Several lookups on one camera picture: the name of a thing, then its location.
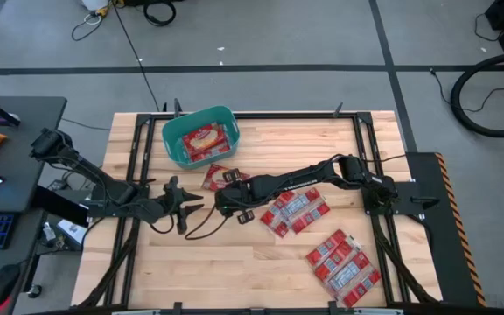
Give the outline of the white box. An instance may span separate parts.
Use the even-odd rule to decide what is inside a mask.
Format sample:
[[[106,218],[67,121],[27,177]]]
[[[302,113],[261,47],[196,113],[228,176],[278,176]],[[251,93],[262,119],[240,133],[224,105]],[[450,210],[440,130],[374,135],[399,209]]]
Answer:
[[[60,220],[57,227],[66,234],[66,236],[73,240],[77,245],[81,245],[83,237],[88,229],[83,226],[78,226],[68,220]]]

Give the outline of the teal plastic basket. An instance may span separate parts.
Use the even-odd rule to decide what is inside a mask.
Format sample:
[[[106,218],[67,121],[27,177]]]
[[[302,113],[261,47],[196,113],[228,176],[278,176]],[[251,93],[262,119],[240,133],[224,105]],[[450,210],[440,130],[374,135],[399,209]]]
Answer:
[[[218,156],[193,163],[191,155],[183,144],[182,137],[209,123],[218,123],[225,131],[230,150]],[[179,167],[191,170],[233,156],[240,141],[240,129],[233,112],[225,106],[215,106],[176,117],[162,128],[162,138],[169,158]]]

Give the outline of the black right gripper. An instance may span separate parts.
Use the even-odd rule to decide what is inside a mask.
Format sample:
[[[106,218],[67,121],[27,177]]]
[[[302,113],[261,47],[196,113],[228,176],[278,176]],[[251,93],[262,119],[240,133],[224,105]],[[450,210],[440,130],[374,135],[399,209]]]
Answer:
[[[228,185],[215,193],[214,208],[224,217],[232,217],[238,212],[237,220],[241,225],[251,222],[255,218],[252,208],[259,201],[259,194],[254,188],[259,177],[240,180],[238,168],[223,172],[222,177]]]

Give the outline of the red popcorn bag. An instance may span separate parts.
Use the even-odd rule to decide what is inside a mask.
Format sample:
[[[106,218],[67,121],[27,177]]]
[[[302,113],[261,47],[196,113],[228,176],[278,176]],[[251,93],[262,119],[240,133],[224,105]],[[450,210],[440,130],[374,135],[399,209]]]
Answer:
[[[341,243],[345,242],[348,234],[341,229],[332,233],[325,241],[320,243],[313,249],[306,257],[306,261],[311,268],[317,267],[321,261],[327,258],[333,250],[335,250]]]
[[[228,184],[234,182],[233,180],[225,180],[225,178],[223,177],[223,174],[225,172],[229,172],[229,169],[227,167],[218,164],[210,164],[201,188],[215,192],[219,189],[225,188]]]
[[[342,242],[315,268],[314,275],[323,283],[328,283],[332,277],[345,270],[349,263],[353,263],[353,275],[356,275],[370,261],[362,251]]]
[[[225,131],[217,122],[197,128],[182,137],[183,144],[190,154],[205,151],[225,140]]]
[[[380,272],[372,264],[360,268],[349,262],[330,278],[326,287],[339,304],[352,308],[380,279]]]
[[[316,188],[297,193],[282,193],[262,215],[260,221],[279,237],[290,231],[298,234],[330,211]]]
[[[203,151],[197,152],[195,154],[191,155],[191,161],[193,163],[199,162],[202,160],[206,160],[208,158],[212,158],[215,156],[220,155],[221,153],[224,153],[226,151],[230,150],[230,145],[227,142],[223,142],[220,144],[216,144],[208,149],[205,149]]]
[[[306,198],[295,198],[286,204],[277,201],[274,206],[281,217],[275,228],[275,232],[280,237],[285,237],[289,232],[300,233],[330,211],[330,207],[323,198],[312,201]]]

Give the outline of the black mouse with red light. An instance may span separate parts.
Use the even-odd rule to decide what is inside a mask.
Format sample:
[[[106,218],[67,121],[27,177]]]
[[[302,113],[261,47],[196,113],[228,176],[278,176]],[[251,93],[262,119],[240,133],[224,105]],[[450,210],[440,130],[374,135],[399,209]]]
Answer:
[[[20,275],[18,264],[7,264],[0,269],[0,306],[8,299]]]

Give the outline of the black desk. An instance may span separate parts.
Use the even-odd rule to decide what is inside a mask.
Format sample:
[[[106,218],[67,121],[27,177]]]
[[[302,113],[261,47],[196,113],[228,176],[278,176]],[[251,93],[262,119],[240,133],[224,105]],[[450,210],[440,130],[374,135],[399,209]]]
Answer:
[[[21,273],[12,293],[0,306],[0,315],[11,315],[28,273],[24,259],[32,255],[45,218],[41,208],[31,206],[43,164],[30,157],[31,144],[43,128],[56,129],[67,105],[61,96],[0,96],[0,108],[19,116],[17,127],[0,126],[7,136],[0,146],[0,212],[18,214],[8,248],[0,249],[0,269],[20,263]]]

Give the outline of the white bucket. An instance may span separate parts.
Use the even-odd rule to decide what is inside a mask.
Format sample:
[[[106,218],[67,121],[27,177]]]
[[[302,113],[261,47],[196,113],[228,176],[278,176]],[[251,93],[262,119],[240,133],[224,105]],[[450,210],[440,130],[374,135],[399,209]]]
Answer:
[[[88,11],[98,11],[109,6],[110,0],[80,0]]]

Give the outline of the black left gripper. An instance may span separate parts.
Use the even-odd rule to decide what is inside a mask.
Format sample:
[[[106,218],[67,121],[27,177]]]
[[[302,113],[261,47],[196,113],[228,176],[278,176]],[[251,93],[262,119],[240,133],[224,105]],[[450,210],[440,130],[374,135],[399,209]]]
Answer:
[[[174,229],[174,217],[177,217],[177,232],[183,235],[187,230],[187,223],[185,216],[200,210],[204,205],[190,205],[182,209],[182,204],[187,201],[202,200],[203,197],[190,192],[184,188],[179,188],[179,178],[172,176],[167,184],[164,185],[164,194],[146,201],[146,209],[150,214],[149,226],[155,233],[164,235],[170,233]],[[171,218],[171,227],[165,231],[161,231],[154,226],[155,222],[163,217]]]

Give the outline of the black platform with hazard stripes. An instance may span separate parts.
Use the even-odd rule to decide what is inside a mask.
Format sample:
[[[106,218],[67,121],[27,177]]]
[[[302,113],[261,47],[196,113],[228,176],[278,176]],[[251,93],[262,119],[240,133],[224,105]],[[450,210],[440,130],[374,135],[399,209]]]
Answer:
[[[424,214],[443,300],[449,305],[485,307],[487,301],[444,157],[437,152],[410,152],[407,161],[419,192],[438,199]]]

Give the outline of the black aluminium rig frame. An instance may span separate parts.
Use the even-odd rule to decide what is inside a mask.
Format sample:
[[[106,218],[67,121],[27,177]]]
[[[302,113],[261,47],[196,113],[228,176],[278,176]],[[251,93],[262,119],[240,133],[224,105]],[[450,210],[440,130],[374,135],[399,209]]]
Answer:
[[[187,309],[324,307],[330,296],[305,257],[337,229],[352,235],[370,261],[377,262],[373,222],[364,212],[360,192],[319,185],[330,211],[301,233],[281,238],[259,220],[241,225],[213,213],[214,196],[201,188],[205,169],[179,168],[168,158],[160,132],[151,146],[139,145],[131,164],[136,120],[133,113],[115,115],[104,158],[106,172],[123,178],[148,165],[153,194],[177,176],[181,186],[203,197],[199,204],[204,206],[189,218],[188,227],[195,233],[191,241],[175,229],[158,234],[140,227],[135,258],[121,267],[132,278],[129,283],[116,279],[114,302],[134,309],[166,309],[175,303]],[[237,120],[240,143],[237,152],[223,160],[227,168],[277,175],[337,153],[365,154],[368,159],[381,158],[381,172],[395,181],[413,178],[391,111],[339,116],[324,111],[257,111],[240,112]]]

